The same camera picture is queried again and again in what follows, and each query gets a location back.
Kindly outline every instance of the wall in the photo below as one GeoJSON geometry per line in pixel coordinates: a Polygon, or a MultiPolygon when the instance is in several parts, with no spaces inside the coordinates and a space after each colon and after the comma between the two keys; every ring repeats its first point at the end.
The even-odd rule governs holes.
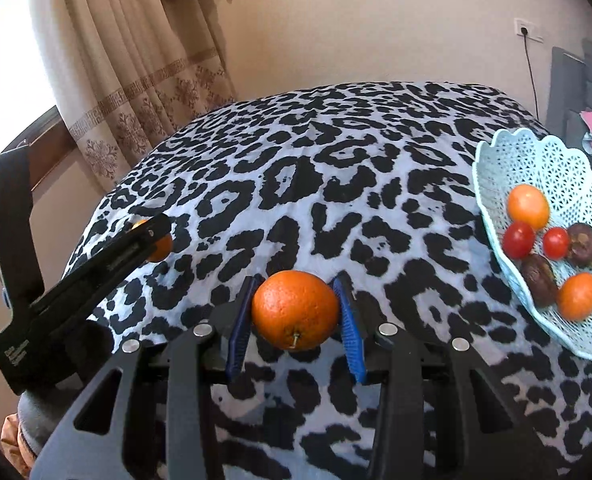
{"type": "Polygon", "coordinates": [[[586,0],[200,0],[242,99],[361,80],[477,82],[534,111],[514,18],[530,41],[541,118],[551,48],[582,54],[592,39],[586,0]]]}
{"type": "MultiPolygon", "coordinates": [[[[64,265],[103,194],[78,150],[35,190],[31,230],[47,288],[60,279],[64,265]]],[[[0,330],[9,318],[10,311],[0,293],[0,330]]],[[[4,418],[16,411],[16,405],[17,398],[0,373],[0,428],[4,418]]]]}

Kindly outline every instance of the screw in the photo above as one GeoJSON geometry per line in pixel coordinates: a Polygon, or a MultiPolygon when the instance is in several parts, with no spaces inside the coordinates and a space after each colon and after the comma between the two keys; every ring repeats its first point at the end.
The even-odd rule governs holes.
{"type": "Polygon", "coordinates": [[[396,333],[398,332],[398,327],[396,325],[394,325],[393,323],[383,323],[382,325],[380,325],[378,327],[378,331],[382,335],[392,336],[392,335],[396,335],[396,333]]]}
{"type": "Polygon", "coordinates": [[[193,335],[196,337],[207,337],[213,332],[213,328],[208,323],[199,323],[193,327],[193,335]]]}
{"type": "Polygon", "coordinates": [[[470,342],[461,337],[457,337],[452,341],[452,346],[454,347],[454,350],[457,350],[458,352],[466,352],[470,349],[470,342]]]}
{"type": "Polygon", "coordinates": [[[138,341],[137,339],[127,339],[122,344],[121,348],[122,351],[125,352],[125,354],[133,354],[133,352],[140,348],[140,341],[138,341]]]}

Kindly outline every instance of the fruit basket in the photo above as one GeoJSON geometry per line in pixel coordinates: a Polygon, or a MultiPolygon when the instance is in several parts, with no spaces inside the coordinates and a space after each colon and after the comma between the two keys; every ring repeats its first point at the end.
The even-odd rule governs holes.
{"type": "MultiPolygon", "coordinates": [[[[580,150],[566,148],[554,136],[538,140],[527,128],[514,133],[499,130],[491,144],[479,143],[473,176],[487,236],[509,286],[543,329],[577,356],[592,360],[592,315],[582,322],[569,322],[559,316],[555,305],[536,308],[519,269],[501,248],[503,233],[511,223],[506,200],[512,188],[522,183],[540,189],[550,202],[546,229],[567,228],[575,222],[592,226],[592,170],[587,157],[580,150]]],[[[534,252],[542,254],[542,232],[534,252]]],[[[551,262],[551,267],[558,286],[579,272],[565,260],[551,262]]]]}

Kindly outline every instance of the red tomato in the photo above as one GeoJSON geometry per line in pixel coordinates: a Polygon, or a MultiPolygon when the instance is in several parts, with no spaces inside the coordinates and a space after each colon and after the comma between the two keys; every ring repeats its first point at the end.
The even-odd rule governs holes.
{"type": "Polygon", "coordinates": [[[503,251],[514,260],[524,258],[532,251],[536,232],[527,222],[514,222],[503,235],[503,251]]]}
{"type": "Polygon", "coordinates": [[[542,237],[542,251],[550,260],[561,260],[569,250],[569,235],[562,227],[553,227],[542,237]]]}

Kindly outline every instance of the blue gripper pad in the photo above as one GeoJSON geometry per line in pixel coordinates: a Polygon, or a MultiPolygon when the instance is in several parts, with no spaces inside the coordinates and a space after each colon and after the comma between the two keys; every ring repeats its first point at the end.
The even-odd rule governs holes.
{"type": "Polygon", "coordinates": [[[358,383],[364,383],[367,378],[367,367],[365,366],[364,343],[362,341],[360,330],[356,325],[355,316],[358,312],[354,311],[343,283],[339,278],[334,278],[332,282],[333,293],[338,297],[341,308],[341,338],[343,339],[343,346],[345,347],[345,355],[347,356],[347,365],[349,371],[358,383]]]}
{"type": "Polygon", "coordinates": [[[241,290],[244,292],[244,296],[229,337],[229,351],[225,367],[225,373],[230,381],[235,379],[243,369],[245,353],[247,353],[247,345],[252,333],[252,299],[262,282],[263,279],[259,275],[247,276],[243,282],[241,290]]]}

